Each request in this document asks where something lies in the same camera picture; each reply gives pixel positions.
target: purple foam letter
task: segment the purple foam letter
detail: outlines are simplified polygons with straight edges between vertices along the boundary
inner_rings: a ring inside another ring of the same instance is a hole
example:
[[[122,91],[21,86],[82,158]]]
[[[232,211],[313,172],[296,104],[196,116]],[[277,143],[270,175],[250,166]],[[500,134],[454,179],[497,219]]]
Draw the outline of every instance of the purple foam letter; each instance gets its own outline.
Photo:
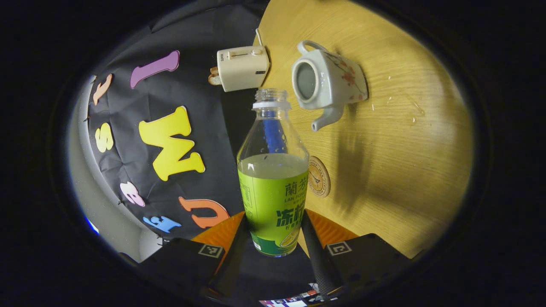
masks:
[[[178,50],[175,50],[171,52],[168,56],[160,58],[157,61],[152,62],[146,66],[136,67],[135,69],[133,69],[133,73],[131,74],[131,80],[129,83],[131,85],[131,88],[135,88],[138,82],[148,78],[151,75],[155,75],[164,70],[168,70],[170,72],[174,71],[176,68],[178,68],[179,58],[180,52]]]

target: wooden tabletop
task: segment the wooden tabletop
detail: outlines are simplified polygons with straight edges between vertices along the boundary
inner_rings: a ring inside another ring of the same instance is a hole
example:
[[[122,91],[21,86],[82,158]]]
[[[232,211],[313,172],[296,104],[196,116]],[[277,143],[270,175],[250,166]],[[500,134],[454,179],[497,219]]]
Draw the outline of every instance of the wooden tabletop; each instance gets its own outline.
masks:
[[[259,31],[271,59],[262,88],[288,91],[292,123],[330,174],[330,194],[308,191],[306,208],[356,234],[376,233],[407,257],[431,247],[461,206],[473,161],[472,122],[443,65],[402,29],[344,0],[271,0]],[[304,39],[359,63],[370,90],[318,132],[311,122],[322,111],[300,108],[291,83]]]

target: green bottle label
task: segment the green bottle label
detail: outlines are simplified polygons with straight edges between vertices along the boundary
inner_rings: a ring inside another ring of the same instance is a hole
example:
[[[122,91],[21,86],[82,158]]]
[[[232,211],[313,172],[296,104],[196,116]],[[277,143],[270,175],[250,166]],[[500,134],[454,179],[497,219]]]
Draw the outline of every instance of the green bottle label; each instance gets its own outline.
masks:
[[[307,194],[308,170],[283,179],[263,179],[239,171],[242,200],[254,246],[277,256],[292,250],[298,235]]]

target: yellow letter m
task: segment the yellow letter m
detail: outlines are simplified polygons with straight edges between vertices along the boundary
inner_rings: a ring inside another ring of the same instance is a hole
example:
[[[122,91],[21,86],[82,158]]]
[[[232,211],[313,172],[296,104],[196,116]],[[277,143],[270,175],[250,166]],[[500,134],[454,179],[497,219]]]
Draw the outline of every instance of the yellow letter m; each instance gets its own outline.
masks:
[[[201,155],[197,152],[192,152],[189,158],[180,160],[195,143],[191,140],[172,137],[177,134],[186,137],[192,131],[185,107],[178,107],[174,113],[158,120],[141,121],[138,130],[143,142],[163,148],[153,162],[153,168],[161,180],[167,181],[169,175],[189,170],[196,170],[200,173],[205,171]]]

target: bottle neck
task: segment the bottle neck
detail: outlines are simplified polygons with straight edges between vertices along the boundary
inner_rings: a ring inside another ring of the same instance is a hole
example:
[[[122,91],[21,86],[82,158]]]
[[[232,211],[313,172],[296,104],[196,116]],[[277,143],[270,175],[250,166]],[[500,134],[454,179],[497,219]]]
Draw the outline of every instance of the bottle neck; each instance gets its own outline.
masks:
[[[288,111],[281,108],[255,109],[257,120],[281,120],[288,117]]]
[[[288,93],[277,88],[262,88],[256,92],[256,102],[285,102]]]

